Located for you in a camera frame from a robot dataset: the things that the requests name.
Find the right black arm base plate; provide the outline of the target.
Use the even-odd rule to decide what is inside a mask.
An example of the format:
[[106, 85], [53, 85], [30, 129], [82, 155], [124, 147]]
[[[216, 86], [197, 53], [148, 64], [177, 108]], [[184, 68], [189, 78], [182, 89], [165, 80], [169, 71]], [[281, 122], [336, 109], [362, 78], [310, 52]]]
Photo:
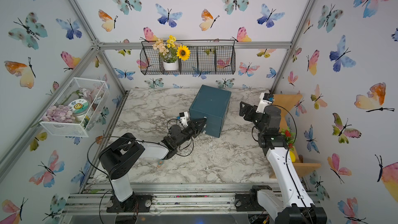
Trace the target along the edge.
[[264, 208], [253, 194], [236, 194], [234, 206], [237, 212], [262, 212]]

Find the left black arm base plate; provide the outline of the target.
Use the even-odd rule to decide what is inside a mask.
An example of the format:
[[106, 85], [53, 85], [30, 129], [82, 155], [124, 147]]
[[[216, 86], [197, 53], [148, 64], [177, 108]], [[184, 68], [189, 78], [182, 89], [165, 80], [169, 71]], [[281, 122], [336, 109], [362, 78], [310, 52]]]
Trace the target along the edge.
[[107, 213], [149, 213], [152, 206], [152, 195], [133, 193], [126, 201], [121, 202], [112, 196], [107, 203]]

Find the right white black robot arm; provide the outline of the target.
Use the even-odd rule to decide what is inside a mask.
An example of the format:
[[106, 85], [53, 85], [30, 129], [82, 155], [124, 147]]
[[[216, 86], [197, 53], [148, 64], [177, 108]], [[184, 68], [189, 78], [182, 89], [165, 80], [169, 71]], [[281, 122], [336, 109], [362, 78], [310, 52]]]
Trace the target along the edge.
[[325, 224], [327, 215], [317, 207], [304, 189], [293, 166], [288, 144], [279, 132], [281, 108], [274, 105], [263, 107], [240, 102], [239, 115], [254, 124], [259, 131], [258, 143], [273, 168], [278, 180], [282, 199], [272, 190], [257, 191], [256, 200], [275, 224]]

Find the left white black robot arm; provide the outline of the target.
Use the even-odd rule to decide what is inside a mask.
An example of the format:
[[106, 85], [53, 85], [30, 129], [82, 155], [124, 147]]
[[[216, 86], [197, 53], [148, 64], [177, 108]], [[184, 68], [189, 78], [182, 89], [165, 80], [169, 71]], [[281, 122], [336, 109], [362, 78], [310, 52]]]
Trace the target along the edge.
[[206, 126], [206, 118], [190, 120], [182, 128], [175, 124], [168, 128], [168, 134], [160, 142], [138, 141], [131, 133], [126, 133], [106, 147], [99, 155], [105, 169], [113, 195], [120, 203], [132, 199], [128, 172], [133, 165], [144, 158], [168, 160], [179, 152], [185, 142], [196, 138]]

